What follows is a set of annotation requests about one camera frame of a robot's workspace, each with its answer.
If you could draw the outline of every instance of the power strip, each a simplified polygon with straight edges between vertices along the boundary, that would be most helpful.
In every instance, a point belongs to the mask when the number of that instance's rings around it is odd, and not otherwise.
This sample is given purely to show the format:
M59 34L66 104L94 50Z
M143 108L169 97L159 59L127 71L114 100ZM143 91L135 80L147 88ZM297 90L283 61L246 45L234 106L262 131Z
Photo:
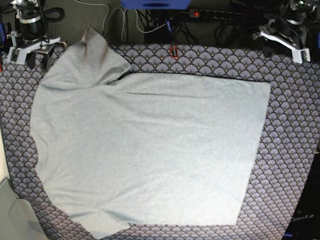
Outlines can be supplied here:
M201 20L238 20L244 16L243 13L229 12L229 11L215 11L215 10L189 10L189 17L192 19Z

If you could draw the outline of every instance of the cloth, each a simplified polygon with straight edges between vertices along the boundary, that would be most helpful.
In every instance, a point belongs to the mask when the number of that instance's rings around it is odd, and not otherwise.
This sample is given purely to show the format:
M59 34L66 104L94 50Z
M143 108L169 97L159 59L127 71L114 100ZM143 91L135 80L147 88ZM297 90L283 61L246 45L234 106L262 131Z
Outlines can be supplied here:
M235 225L270 84L135 73L90 28L41 81L36 171L100 239L133 224Z

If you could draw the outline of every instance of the red clip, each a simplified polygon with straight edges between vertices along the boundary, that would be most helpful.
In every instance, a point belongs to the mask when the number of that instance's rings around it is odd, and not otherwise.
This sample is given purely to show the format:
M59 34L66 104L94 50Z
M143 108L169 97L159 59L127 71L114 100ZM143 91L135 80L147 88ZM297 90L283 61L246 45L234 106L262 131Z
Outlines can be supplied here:
M170 46L170 54L172 59L178 59L178 47L177 45Z

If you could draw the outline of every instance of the white cable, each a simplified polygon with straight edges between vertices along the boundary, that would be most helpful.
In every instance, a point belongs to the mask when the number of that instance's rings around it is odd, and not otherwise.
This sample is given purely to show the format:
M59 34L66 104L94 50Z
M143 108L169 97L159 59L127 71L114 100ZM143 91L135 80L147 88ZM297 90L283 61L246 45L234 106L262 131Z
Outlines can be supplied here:
M106 15L105 15L105 18L104 18L103 24L102 24L102 36L104 36L105 35L105 26L106 26L109 12L110 12L110 6L108 4L104 4L104 3L89 3L89 2L80 1L80 0L75 0L75 1L79 4L90 5L90 6L105 6L108 8L108 11L106 12Z
M165 25L167 25L166 23L164 23L164 24L162 24L162 25L158 26L157 28L152 29L152 30L150 30L150 31L142 31L142 30L139 28L139 20L138 20L138 19L139 19L139 16L138 16L138 11L135 10L135 13L136 13L136 28L139 30L139 32L141 32L141 33L143 33L143 34L153 33L153 32L155 32L155 31L163 28Z
M120 12L122 12L122 15L123 15L122 30L121 30L121 40L124 42L124 41L126 41L126 38L127 38L127 33L126 33L126 14L127 14L128 9L123 10L121 7L116 7L116 8L114 8L112 10L112 12L110 14L110 18L111 18L111 16L114 14L114 12L116 10L120 10Z

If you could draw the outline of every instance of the scale pattern fabric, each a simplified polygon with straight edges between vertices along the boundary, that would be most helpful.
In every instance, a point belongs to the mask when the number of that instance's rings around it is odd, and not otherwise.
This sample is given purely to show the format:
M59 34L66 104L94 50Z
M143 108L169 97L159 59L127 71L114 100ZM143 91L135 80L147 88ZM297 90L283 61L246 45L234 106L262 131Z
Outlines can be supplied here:
M320 65L295 64L289 57L264 58L258 51L180 45L114 45L132 72L180 73L268 81L270 102L244 202L235 226L132 225L106 239L280 240L302 194L320 138ZM63 54L57 49L55 61ZM79 224L55 208L35 172L37 149L30 113L44 73L3 60L0 112L10 176L19 197L29 201L51 240L91 240Z

